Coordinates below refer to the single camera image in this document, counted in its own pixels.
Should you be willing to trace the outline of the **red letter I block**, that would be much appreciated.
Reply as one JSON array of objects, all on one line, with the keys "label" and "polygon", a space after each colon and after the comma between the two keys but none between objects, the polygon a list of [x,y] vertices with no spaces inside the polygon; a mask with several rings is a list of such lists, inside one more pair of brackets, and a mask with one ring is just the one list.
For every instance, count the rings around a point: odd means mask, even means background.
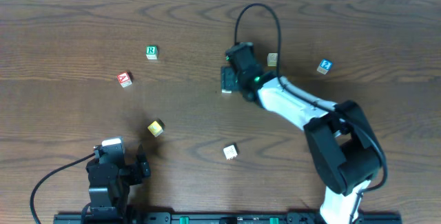
[{"label": "red letter I block", "polygon": [[231,93],[232,93],[231,90],[226,90],[226,89],[222,89],[221,92],[222,92],[223,94],[231,94]]}]

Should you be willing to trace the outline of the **red letter A block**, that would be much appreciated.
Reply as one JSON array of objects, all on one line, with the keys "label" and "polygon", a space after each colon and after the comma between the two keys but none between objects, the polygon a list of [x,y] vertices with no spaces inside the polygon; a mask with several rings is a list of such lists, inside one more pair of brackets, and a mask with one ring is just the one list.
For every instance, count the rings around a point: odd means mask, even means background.
[{"label": "red letter A block", "polygon": [[118,74],[117,79],[123,88],[132,85],[132,78],[129,72],[122,72]]}]

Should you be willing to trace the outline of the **blue number 2 block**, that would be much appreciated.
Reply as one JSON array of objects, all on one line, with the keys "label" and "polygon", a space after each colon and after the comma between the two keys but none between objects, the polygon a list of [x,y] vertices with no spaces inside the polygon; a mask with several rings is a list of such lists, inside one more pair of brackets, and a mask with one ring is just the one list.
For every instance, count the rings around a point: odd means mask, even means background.
[{"label": "blue number 2 block", "polygon": [[327,74],[332,68],[333,63],[327,59],[323,59],[319,66],[317,67],[317,71],[321,74]]}]

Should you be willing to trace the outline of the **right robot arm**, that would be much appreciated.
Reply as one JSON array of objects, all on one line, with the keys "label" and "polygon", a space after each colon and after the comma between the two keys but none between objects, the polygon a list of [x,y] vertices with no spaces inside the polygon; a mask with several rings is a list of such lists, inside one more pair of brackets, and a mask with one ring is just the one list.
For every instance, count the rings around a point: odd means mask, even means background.
[{"label": "right robot arm", "polygon": [[320,215],[326,223],[353,223],[370,183],[387,171],[384,152],[360,106],[325,101],[264,71],[252,43],[237,43],[225,53],[247,101],[273,112],[306,136],[316,171],[326,186]]}]

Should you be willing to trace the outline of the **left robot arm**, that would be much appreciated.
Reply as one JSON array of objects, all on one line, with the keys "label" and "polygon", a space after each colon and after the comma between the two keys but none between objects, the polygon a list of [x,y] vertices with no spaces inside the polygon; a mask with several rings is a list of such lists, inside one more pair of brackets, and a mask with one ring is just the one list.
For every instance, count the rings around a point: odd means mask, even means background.
[{"label": "left robot arm", "polygon": [[151,175],[146,153],[140,145],[135,162],[125,163],[122,144],[99,145],[86,165],[89,180],[90,215],[86,223],[129,223],[130,187]]}]

